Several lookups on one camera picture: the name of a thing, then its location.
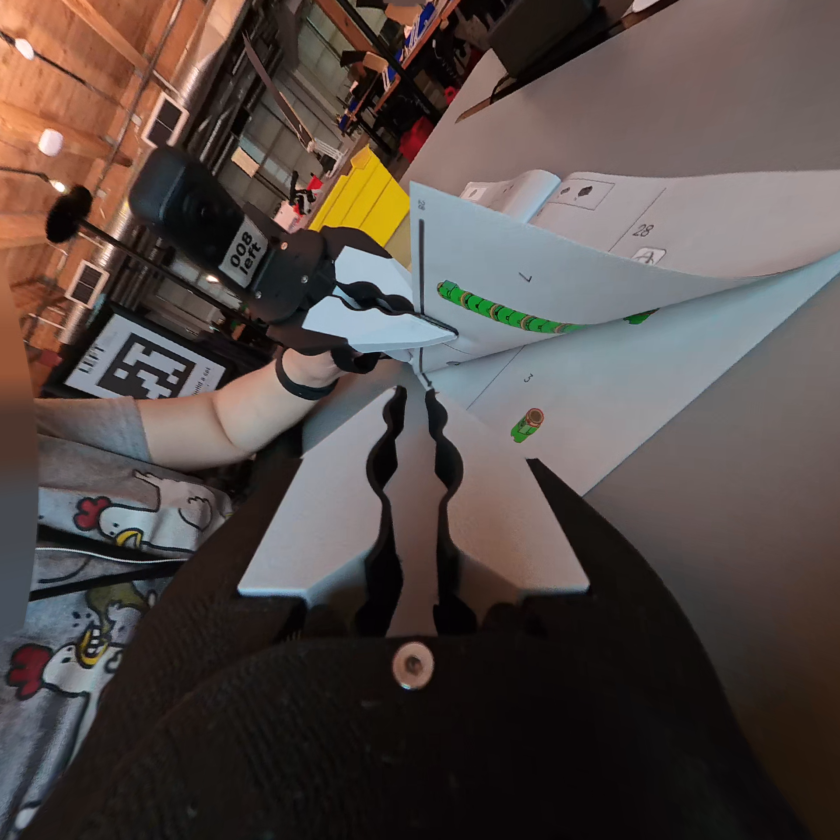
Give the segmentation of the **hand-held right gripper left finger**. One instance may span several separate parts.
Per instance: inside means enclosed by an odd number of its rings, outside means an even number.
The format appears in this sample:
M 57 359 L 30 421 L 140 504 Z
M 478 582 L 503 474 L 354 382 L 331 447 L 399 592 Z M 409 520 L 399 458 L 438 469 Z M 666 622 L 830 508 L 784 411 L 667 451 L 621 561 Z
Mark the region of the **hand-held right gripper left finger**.
M 383 637 L 403 588 L 392 505 L 406 388 L 378 395 L 302 458 L 243 577 L 244 597 L 327 606 L 352 630 Z

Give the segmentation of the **black wristband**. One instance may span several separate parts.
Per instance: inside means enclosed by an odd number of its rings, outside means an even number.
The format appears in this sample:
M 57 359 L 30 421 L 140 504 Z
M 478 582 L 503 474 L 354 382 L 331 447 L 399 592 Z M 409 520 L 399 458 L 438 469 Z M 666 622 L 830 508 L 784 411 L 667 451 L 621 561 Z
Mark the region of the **black wristband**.
M 275 362 L 276 378 L 286 392 L 308 402 L 317 402 L 324 397 L 329 396 L 335 390 L 338 378 L 333 379 L 329 384 L 320 387 L 304 385 L 293 381 L 287 374 L 284 367 L 284 360 L 287 352 L 287 348 L 282 349 L 281 352 L 278 353 Z

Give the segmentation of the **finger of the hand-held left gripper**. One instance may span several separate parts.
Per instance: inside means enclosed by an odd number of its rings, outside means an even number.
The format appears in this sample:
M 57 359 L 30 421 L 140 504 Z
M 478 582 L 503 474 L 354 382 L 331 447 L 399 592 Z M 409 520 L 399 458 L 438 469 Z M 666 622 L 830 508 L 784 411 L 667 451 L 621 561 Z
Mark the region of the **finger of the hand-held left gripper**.
M 339 298 L 324 298 L 309 310 L 303 328 L 346 339 L 361 353 L 383 353 L 397 361 L 415 361 L 419 351 L 456 340 L 458 334 L 413 312 L 388 314 L 378 308 L 352 309 Z
M 333 261 L 334 320 L 416 319 L 410 272 L 391 257 L 345 247 Z

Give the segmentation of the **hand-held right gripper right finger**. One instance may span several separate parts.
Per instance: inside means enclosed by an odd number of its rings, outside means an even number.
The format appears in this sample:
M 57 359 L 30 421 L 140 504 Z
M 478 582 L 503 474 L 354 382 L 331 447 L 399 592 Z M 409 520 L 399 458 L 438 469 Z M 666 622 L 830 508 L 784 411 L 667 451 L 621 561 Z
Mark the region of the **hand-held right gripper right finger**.
M 492 607 L 578 595 L 590 582 L 525 458 L 444 395 L 425 394 L 437 515 L 440 636 L 474 633 Z

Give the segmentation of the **yellow plastic bin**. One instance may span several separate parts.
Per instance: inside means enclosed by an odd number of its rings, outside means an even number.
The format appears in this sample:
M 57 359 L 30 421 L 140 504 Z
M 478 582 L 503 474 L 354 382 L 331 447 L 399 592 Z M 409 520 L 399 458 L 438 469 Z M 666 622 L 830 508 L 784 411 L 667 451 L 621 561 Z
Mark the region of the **yellow plastic bin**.
M 409 195 L 366 145 L 325 177 L 304 226 L 356 228 L 401 265 L 412 264 Z

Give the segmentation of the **black and white marker board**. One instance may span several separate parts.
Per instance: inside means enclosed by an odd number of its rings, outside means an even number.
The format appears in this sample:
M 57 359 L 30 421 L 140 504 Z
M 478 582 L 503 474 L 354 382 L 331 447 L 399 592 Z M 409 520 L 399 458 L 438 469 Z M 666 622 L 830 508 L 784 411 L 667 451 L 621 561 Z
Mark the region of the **black and white marker board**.
M 113 309 L 91 327 L 80 358 L 60 381 L 85 396 L 163 400 L 215 392 L 234 372 L 217 353 Z

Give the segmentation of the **metal storage shelf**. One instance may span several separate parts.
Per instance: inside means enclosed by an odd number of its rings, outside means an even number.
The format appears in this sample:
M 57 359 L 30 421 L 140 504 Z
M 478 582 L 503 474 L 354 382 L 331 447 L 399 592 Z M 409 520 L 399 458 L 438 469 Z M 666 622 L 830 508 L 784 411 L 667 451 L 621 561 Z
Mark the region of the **metal storage shelf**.
M 339 130 L 364 133 L 396 156 L 403 139 L 421 122 L 432 130 L 448 108 L 446 92 L 466 78 L 469 47 L 455 30 L 466 21 L 459 2 L 315 1 L 349 44 L 340 64 L 353 77 Z

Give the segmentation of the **grey desk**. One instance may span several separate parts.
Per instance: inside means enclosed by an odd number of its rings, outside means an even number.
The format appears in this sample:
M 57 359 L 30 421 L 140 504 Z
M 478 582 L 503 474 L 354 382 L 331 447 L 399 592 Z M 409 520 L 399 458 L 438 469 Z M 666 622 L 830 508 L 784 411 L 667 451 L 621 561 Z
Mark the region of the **grey desk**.
M 837 169 L 838 22 L 838 2 L 676 2 L 456 124 L 501 79 L 489 52 L 402 184 Z M 581 494 L 780 778 L 838 755 L 838 327 L 835 278 Z

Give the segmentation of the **white framed ceiling panel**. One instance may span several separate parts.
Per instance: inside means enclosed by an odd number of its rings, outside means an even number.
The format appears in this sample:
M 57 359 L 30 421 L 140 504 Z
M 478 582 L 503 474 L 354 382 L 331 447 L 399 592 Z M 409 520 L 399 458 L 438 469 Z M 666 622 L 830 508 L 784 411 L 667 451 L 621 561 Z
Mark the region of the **white framed ceiling panel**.
M 84 308 L 91 309 L 95 306 L 109 278 L 108 271 L 84 259 L 77 267 L 65 292 L 65 297 Z
M 175 146 L 189 116 L 189 111 L 178 101 L 161 92 L 143 126 L 142 142 L 152 149 Z

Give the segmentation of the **red plastic container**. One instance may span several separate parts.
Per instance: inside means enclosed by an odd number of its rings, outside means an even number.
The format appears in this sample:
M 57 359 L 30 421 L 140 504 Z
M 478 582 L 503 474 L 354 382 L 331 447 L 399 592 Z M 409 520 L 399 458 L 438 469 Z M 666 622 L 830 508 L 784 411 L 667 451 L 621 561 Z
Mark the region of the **red plastic container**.
M 428 117 L 418 119 L 411 129 L 405 131 L 400 139 L 399 151 L 406 161 L 414 162 L 430 135 L 434 124 Z

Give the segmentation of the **person's left hand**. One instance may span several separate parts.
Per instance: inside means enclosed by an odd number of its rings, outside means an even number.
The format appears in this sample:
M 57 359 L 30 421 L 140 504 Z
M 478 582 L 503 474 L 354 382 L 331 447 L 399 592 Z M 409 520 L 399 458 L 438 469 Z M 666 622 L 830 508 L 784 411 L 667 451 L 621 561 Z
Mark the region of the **person's left hand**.
M 329 388 L 344 375 L 330 352 L 306 355 L 286 349 L 281 355 L 279 366 L 289 382 L 311 390 Z

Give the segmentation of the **grey printed shirt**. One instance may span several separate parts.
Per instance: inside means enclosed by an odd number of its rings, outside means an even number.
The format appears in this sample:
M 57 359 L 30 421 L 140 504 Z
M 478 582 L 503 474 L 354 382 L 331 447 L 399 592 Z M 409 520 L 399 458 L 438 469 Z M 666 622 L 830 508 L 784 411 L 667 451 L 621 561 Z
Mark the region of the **grey printed shirt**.
M 139 621 L 233 514 L 151 464 L 130 397 L 35 401 L 38 529 L 24 624 L 1 645 L 1 828 L 16 838 L 77 755 Z

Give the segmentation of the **white building instruction booklet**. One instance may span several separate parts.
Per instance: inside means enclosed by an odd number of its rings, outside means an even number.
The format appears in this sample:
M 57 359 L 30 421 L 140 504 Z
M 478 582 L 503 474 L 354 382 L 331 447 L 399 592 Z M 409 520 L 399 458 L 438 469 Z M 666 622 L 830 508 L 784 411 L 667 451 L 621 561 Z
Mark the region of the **white building instruction booklet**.
M 838 276 L 838 171 L 530 171 L 413 182 L 415 302 L 454 339 L 414 370 L 592 489 Z

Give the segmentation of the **person's left forearm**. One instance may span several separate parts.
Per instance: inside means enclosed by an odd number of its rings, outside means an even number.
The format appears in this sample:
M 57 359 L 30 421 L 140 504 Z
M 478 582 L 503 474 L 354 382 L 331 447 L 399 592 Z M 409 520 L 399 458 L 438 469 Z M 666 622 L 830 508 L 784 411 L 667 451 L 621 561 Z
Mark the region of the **person's left forearm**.
M 290 393 L 270 364 L 215 392 L 136 406 L 150 463 L 192 473 L 246 460 L 302 420 L 314 401 Z

